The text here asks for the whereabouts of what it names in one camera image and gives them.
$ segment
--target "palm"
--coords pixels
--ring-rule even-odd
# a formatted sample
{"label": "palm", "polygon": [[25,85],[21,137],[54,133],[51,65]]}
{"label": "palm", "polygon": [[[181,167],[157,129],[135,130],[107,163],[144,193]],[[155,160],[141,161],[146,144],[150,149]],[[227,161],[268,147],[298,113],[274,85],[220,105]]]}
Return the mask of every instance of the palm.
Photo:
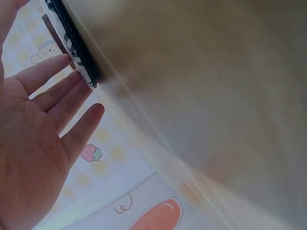
{"label": "palm", "polygon": [[[0,1],[0,9],[8,12],[5,16],[12,23],[16,6],[25,2]],[[1,33],[8,31],[1,30],[4,21],[0,14],[0,43]],[[76,71],[29,99],[69,63],[67,55],[53,57],[3,82],[0,62],[0,228],[29,229],[49,212],[104,112],[103,106],[92,106],[59,137],[91,93]]]}

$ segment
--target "strawberry illustration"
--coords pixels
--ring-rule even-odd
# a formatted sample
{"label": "strawberry illustration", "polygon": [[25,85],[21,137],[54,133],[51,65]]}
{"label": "strawberry illustration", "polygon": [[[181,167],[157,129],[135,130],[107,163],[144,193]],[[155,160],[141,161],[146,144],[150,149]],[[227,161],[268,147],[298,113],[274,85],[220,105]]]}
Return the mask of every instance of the strawberry illustration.
{"label": "strawberry illustration", "polygon": [[83,159],[89,162],[99,161],[102,157],[102,153],[99,148],[94,145],[87,145],[84,147],[81,156]]}

